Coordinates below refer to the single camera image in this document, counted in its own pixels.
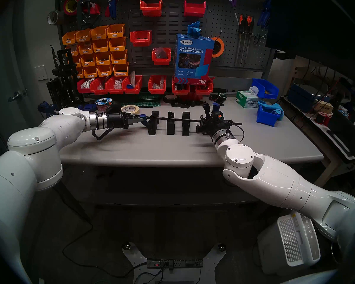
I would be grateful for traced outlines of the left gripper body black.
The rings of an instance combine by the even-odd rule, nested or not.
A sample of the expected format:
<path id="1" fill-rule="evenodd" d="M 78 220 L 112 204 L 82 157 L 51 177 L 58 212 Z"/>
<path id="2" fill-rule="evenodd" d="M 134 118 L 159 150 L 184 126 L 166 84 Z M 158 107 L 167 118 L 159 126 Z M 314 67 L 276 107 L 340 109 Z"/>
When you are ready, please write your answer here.
<path id="1" fill-rule="evenodd" d="M 126 113 L 107 113 L 107 129 L 128 128 L 128 116 Z"/>

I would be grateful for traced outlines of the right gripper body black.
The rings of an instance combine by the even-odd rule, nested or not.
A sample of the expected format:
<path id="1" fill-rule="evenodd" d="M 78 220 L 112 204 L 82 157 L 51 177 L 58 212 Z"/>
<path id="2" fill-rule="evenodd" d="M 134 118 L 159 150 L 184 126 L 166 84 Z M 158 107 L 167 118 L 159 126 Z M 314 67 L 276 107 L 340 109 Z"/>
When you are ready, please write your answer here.
<path id="1" fill-rule="evenodd" d="M 216 132 L 229 130 L 229 123 L 226 121 L 210 121 L 209 122 L 209 136 L 213 137 Z"/>

